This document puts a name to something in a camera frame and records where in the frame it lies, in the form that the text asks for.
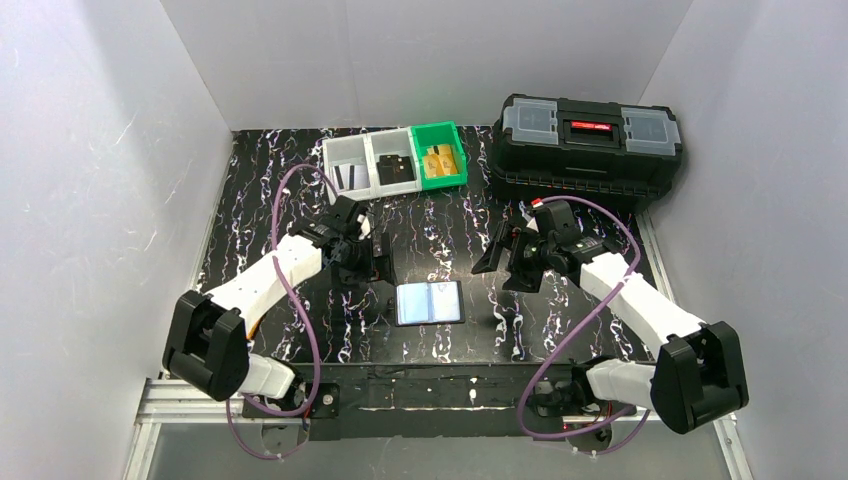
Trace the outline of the aluminium frame rail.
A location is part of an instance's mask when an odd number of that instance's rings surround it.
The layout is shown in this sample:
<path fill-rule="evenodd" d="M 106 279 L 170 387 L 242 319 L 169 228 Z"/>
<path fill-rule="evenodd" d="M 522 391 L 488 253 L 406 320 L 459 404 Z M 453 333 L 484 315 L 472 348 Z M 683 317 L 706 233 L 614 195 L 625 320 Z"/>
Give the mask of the aluminium frame rail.
<path fill-rule="evenodd" d="M 597 437 L 520 434 L 494 378 L 410 372 L 326 395 L 309 428 L 261 418 L 174 380 L 150 381 L 128 479 L 748 479 L 733 418 L 687 435 L 631 414 Z"/>

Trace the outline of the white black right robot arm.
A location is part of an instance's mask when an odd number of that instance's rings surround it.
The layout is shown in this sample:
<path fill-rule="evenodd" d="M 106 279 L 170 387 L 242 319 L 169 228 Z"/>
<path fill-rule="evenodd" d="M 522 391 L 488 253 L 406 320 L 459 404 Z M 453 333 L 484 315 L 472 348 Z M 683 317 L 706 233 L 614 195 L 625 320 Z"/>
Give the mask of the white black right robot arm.
<path fill-rule="evenodd" d="M 599 301 L 531 377 L 519 399 L 517 418 L 522 420 L 530 406 L 553 414 L 559 406 L 619 403 L 653 411 L 670 430 L 685 434 L 745 408 L 750 396 L 736 330 L 725 321 L 700 319 L 645 281 L 637 271 L 638 243 L 615 215 L 609 218 L 633 247 L 632 260 L 584 234 L 571 208 L 576 200 L 564 195 L 537 199 L 526 224 L 501 222 L 471 269 L 473 274 L 493 272 L 508 252 L 504 289 L 536 293 L 545 274 L 553 271 Z M 637 334 L 654 360 L 598 357 L 571 365 L 568 383 L 538 391 L 567 344 L 605 309 Z"/>

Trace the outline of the white left plastic bin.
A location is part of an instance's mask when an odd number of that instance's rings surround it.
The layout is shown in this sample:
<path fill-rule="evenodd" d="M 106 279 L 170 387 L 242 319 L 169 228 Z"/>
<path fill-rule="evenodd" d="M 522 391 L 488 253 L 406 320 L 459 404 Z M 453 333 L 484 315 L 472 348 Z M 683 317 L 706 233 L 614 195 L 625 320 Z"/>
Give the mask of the white left plastic bin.
<path fill-rule="evenodd" d="M 378 173 L 370 134 L 322 142 L 324 173 L 335 191 L 354 200 L 377 198 Z"/>

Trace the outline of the black plastic toolbox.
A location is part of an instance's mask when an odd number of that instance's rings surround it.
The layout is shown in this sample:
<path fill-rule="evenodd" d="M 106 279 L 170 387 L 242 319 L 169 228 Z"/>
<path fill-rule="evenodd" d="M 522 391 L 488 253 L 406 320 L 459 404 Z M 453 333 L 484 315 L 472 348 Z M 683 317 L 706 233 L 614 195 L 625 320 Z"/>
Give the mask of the black plastic toolbox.
<path fill-rule="evenodd" d="M 661 106 L 512 94 L 492 135 L 501 200 L 568 195 L 639 214 L 670 192 L 684 160 L 676 117 Z"/>

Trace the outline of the gold card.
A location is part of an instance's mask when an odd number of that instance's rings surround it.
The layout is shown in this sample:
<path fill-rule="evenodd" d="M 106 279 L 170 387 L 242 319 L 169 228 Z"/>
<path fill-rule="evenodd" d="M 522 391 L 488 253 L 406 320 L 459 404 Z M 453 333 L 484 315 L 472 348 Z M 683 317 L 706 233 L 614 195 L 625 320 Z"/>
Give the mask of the gold card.
<path fill-rule="evenodd" d="M 436 147 L 438 149 L 438 154 L 440 155 L 441 163 L 444 170 L 443 176 L 457 175 L 458 168 L 453 154 L 452 146 L 448 144 L 441 144 L 437 145 Z"/>

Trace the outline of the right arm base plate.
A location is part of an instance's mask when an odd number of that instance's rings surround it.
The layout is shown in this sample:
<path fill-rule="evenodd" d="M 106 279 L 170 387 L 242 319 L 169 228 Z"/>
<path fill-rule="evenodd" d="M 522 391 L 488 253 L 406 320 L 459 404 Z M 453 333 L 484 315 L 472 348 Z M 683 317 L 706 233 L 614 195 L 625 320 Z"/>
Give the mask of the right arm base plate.
<path fill-rule="evenodd" d="M 624 403 L 596 398 L 586 386 L 575 381 L 539 382 L 527 406 L 539 417 L 588 416 L 595 420 L 626 409 Z"/>

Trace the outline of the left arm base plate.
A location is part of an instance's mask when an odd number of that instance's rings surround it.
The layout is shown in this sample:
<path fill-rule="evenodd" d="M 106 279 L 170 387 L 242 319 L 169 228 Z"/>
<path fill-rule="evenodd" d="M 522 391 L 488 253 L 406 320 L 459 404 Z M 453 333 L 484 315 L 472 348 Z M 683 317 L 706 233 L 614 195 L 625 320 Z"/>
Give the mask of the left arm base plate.
<path fill-rule="evenodd" d="M 293 387 L 280 399 L 269 399 L 262 396 L 253 396 L 243 402 L 242 413 L 249 418 L 274 418 L 280 417 L 280 412 L 297 410 L 311 391 L 312 384 L 305 382 Z M 336 418 L 340 410 L 341 386 L 337 383 L 320 383 L 317 396 L 299 417 L 302 419 L 332 419 Z"/>

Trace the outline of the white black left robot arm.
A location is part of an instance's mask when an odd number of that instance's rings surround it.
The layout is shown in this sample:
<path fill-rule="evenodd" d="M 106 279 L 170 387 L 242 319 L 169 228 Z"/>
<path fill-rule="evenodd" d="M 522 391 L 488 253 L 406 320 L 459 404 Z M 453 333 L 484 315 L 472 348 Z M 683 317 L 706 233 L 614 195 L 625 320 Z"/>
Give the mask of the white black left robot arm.
<path fill-rule="evenodd" d="M 176 301 L 162 366 L 216 401 L 236 393 L 281 400 L 299 385 L 293 368 L 252 354 L 259 322 L 300 283 L 329 271 L 338 286 L 395 284 L 389 238 L 375 236 L 368 207 L 339 197 L 316 220 L 299 223 L 273 250 L 207 293 Z"/>

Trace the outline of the white middle plastic bin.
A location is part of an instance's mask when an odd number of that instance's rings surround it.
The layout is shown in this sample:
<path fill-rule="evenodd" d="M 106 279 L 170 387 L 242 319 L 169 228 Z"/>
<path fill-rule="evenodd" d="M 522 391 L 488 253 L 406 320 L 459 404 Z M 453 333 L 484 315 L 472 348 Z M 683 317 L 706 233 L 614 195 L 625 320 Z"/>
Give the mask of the white middle plastic bin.
<path fill-rule="evenodd" d="M 373 199 L 422 190 L 418 154 L 409 127 L 368 133 L 366 156 Z"/>

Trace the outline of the white plastic bin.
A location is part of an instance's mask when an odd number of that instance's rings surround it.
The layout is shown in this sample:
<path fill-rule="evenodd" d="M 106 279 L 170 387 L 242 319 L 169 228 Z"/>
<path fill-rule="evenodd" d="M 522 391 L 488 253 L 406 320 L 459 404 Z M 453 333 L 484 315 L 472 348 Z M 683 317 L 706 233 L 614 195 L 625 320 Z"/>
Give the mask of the white plastic bin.
<path fill-rule="evenodd" d="M 373 199 L 422 190 L 418 154 L 409 127 L 368 133 L 366 156 Z"/>
<path fill-rule="evenodd" d="M 322 142 L 324 173 L 335 191 L 354 200 L 377 198 L 378 173 L 370 134 Z"/>

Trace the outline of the black marbled table mat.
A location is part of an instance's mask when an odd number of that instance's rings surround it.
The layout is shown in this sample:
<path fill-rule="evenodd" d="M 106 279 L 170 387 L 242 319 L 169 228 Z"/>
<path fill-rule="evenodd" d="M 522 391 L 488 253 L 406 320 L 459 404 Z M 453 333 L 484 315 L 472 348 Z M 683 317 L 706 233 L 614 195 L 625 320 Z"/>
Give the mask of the black marbled table mat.
<path fill-rule="evenodd" d="M 193 289 L 209 291 L 269 251 L 271 209 L 279 186 L 285 187 L 278 221 L 282 231 L 325 211 L 328 196 L 317 174 L 323 163 L 322 142 L 345 135 L 343 128 L 243 130 L 234 135 Z M 459 138 L 469 168 L 465 186 L 377 199 L 369 211 L 377 229 L 391 235 L 398 280 L 460 281 L 466 321 L 397 327 L 386 313 L 392 286 L 376 282 L 361 289 L 337 289 L 322 273 L 297 289 L 316 342 L 309 342 L 293 305 L 283 301 L 261 322 L 252 345 L 255 353 L 302 364 L 319 355 L 328 366 L 539 363 L 554 351 L 596 301 L 551 272 L 536 294 L 503 290 L 507 274 L 502 270 L 471 274 L 498 224 L 521 222 L 525 206 L 492 196 L 487 165 L 491 130 L 462 127 Z M 651 358 L 637 334 L 609 312 L 589 322 L 567 344 L 562 359 L 581 362 L 599 355 L 625 361 Z"/>

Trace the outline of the tan credit card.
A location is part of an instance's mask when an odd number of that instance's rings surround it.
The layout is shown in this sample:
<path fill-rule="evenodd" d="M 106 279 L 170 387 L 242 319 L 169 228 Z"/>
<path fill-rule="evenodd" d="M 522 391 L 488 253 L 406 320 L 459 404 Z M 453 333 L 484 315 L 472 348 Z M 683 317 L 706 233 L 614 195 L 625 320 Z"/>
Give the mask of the tan credit card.
<path fill-rule="evenodd" d="M 424 167 L 425 177 L 428 179 L 438 178 L 444 175 L 440 155 L 436 146 L 427 149 L 426 154 L 422 157 L 422 166 Z"/>

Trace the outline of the green plastic bin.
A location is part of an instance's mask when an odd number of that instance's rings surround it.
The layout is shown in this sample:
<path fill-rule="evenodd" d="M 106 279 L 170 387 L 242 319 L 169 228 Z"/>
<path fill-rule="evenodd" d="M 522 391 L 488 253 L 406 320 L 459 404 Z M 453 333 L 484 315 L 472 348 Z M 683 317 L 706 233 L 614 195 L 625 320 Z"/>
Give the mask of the green plastic bin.
<path fill-rule="evenodd" d="M 467 184 L 467 161 L 453 121 L 414 125 L 410 128 L 418 156 L 421 188 L 435 190 Z"/>

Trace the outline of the black card holder wallet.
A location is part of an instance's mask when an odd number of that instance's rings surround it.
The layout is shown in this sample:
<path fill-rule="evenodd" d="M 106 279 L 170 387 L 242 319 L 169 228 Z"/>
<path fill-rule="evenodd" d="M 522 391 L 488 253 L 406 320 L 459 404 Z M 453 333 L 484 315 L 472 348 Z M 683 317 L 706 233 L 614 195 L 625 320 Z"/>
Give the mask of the black card holder wallet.
<path fill-rule="evenodd" d="M 386 313 L 397 327 L 461 324 L 466 321 L 460 281 L 398 285 Z"/>

